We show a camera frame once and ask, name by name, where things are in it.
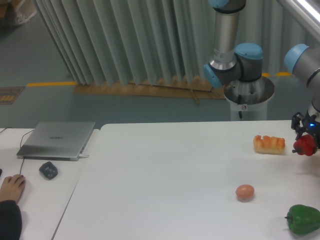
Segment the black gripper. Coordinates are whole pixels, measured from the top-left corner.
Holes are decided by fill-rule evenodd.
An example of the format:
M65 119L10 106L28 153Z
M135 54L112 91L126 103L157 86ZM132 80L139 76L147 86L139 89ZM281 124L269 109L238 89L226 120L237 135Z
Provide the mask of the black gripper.
M317 116L315 114L310 115L308 112L303 115L297 112L291 118L291 129L295 131L297 141L304 133L313 137L315 144L314 153L320 150L320 121L316 120Z

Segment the person's bare hand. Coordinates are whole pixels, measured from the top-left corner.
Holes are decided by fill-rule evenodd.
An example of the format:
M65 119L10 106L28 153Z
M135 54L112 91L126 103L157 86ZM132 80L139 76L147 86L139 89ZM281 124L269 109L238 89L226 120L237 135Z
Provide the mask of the person's bare hand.
M0 201L14 201L16 204L20 200L26 186L26 178L16 174L4 178L0 187Z

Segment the black sleeved forearm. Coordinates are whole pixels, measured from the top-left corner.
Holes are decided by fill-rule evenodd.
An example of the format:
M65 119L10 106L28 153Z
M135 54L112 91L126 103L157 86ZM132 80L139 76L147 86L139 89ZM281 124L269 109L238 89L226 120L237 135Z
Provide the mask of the black sleeved forearm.
M0 202L0 239L19 240L22 233L21 210L14 200Z

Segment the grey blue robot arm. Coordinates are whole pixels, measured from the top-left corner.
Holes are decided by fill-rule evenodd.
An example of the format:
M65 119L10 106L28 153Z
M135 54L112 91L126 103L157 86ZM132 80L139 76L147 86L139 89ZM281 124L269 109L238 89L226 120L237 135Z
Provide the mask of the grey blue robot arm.
M233 119L242 120L247 111L252 118L263 120L275 87L262 75L262 48L254 43L235 45L240 11L246 2L212 0L210 5L216 12L214 52L203 67L205 76L213 87L224 87ZM313 95L307 112L295 113L291 119L296 133L292 151L312 156L320 149L320 50L297 44L285 55L284 64Z

